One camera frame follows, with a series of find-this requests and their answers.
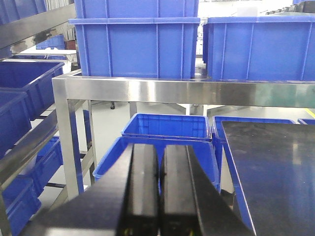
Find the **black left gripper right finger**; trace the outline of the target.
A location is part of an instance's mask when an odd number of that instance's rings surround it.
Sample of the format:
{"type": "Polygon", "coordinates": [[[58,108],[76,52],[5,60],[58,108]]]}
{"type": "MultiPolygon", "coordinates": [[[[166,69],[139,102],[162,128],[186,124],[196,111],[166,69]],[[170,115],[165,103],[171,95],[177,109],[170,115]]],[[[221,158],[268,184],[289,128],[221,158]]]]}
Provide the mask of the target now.
{"type": "Polygon", "coordinates": [[[166,146],[160,183],[163,236],[253,235],[212,185],[191,146],[166,146]]]}

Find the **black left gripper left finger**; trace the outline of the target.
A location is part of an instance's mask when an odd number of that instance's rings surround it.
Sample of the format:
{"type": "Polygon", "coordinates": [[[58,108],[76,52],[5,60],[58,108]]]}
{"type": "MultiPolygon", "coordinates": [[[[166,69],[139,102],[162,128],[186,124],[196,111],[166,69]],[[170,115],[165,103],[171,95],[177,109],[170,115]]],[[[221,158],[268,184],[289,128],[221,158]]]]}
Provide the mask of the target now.
{"type": "Polygon", "coordinates": [[[156,236],[158,158],[153,145],[129,144],[84,193],[37,218],[27,236],[156,236]]]}

